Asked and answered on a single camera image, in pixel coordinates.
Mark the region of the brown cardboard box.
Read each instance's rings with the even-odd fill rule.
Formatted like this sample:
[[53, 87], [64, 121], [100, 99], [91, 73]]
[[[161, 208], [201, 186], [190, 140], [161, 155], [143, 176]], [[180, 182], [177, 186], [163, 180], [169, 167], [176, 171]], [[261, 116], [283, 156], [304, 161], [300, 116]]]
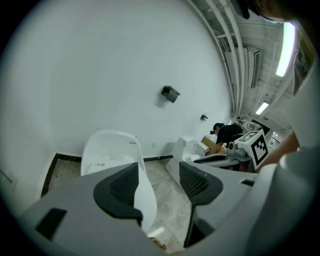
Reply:
[[222, 144], [216, 144], [213, 140], [209, 137], [204, 136], [201, 142], [207, 147], [212, 148], [212, 151], [209, 153], [205, 153], [205, 156], [215, 155], [215, 154], [224, 154], [226, 153], [226, 149], [223, 147]]

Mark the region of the short ceiling light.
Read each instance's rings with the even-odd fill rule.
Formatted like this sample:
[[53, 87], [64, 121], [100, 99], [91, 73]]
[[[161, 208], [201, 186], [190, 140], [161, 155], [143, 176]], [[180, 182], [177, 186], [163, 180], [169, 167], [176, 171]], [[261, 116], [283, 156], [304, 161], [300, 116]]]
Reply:
[[258, 108], [258, 110], [255, 112], [256, 115], [261, 115], [269, 106], [269, 103], [264, 101], [261, 106]]

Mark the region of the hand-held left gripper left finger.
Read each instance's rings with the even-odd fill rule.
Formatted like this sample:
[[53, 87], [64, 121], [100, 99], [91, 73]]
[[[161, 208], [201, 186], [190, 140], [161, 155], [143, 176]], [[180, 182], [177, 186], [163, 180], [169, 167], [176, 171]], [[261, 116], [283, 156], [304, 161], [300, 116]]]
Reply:
[[48, 256], [160, 256], [134, 207], [138, 164], [76, 177], [48, 192], [19, 218]]

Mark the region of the white toilet with tank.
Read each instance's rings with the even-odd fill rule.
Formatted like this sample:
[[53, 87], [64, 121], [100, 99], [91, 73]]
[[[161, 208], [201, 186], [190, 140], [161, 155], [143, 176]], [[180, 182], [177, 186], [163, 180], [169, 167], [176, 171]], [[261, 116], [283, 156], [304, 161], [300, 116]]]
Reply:
[[179, 137], [172, 149], [172, 156], [165, 168], [180, 185], [180, 162], [193, 162], [205, 156], [207, 146], [196, 139], [184, 135]]

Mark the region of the white rounded toilet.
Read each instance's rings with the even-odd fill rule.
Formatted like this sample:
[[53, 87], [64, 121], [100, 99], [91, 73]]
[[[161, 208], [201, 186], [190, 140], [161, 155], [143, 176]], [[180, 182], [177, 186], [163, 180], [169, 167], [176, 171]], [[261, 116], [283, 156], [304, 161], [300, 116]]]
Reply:
[[156, 220], [158, 206], [144, 162], [138, 163], [138, 186], [134, 194], [134, 208], [142, 213], [140, 226], [147, 234]]

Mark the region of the person's right shoe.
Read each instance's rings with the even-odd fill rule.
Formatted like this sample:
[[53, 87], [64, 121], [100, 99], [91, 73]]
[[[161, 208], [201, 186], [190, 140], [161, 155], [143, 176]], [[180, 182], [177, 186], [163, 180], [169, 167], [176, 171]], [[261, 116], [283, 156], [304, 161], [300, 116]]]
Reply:
[[166, 251], [167, 247], [165, 244], [162, 244], [157, 238], [155, 237], [149, 237], [149, 239], [155, 243], [161, 250]]

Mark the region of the bundle of white ceiling pipes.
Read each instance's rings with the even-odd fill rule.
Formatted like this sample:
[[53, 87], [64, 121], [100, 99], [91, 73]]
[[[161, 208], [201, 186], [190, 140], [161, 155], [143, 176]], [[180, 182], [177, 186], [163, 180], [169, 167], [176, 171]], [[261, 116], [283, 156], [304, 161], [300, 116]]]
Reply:
[[232, 113], [243, 106], [248, 61], [231, 0], [189, 0], [218, 47], [231, 92]]

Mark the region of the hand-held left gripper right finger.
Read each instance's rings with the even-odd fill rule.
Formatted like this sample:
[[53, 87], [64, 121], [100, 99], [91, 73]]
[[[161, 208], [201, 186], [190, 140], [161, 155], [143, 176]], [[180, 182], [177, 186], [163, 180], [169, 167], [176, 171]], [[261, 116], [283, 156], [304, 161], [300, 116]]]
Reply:
[[257, 177], [256, 173], [180, 162], [179, 184], [191, 203], [183, 247], [214, 233], [248, 195]]

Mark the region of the long ceiling tube light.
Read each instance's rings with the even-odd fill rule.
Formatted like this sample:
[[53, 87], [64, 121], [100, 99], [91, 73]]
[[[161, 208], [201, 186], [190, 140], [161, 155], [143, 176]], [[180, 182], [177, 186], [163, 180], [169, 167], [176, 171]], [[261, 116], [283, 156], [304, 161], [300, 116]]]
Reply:
[[289, 67], [294, 52], [296, 34], [297, 30], [294, 24], [290, 22], [286, 22], [283, 24], [282, 48], [278, 67], [276, 70], [276, 75], [279, 77], [284, 77]]

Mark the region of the black wall paper holder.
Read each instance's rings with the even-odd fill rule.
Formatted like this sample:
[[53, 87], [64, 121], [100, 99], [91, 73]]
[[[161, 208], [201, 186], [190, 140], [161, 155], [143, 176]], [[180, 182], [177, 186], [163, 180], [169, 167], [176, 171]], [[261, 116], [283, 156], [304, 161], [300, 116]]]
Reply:
[[161, 95], [164, 96], [166, 100], [174, 103], [181, 94], [172, 86], [164, 86]]

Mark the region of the white ceiling air vent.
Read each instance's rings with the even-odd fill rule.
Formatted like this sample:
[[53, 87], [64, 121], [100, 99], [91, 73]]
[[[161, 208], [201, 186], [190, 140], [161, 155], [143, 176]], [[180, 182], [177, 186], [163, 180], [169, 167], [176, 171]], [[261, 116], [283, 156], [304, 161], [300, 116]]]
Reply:
[[261, 52], [256, 51], [253, 53], [253, 74], [251, 81], [251, 88], [255, 88], [258, 84], [259, 72], [260, 72]]

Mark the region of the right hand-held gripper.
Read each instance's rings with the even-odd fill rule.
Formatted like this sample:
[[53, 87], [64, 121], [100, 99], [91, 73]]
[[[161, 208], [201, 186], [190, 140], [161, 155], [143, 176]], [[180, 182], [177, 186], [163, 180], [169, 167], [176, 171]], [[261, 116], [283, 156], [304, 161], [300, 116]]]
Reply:
[[251, 161], [253, 172], [262, 165], [269, 155], [263, 130], [250, 131], [231, 141], [224, 154], [211, 154], [194, 160], [194, 163], [212, 167], [229, 167]]

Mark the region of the person's right forearm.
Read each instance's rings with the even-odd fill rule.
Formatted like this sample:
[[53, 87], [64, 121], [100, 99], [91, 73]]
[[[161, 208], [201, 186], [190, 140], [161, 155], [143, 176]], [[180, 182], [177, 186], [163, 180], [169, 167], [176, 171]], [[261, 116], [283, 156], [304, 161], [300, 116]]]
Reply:
[[286, 155], [293, 152], [296, 152], [300, 147], [296, 134], [294, 132], [290, 133], [265, 159], [261, 166], [256, 170], [257, 173], [261, 169], [270, 164], [277, 164], [280, 159]]

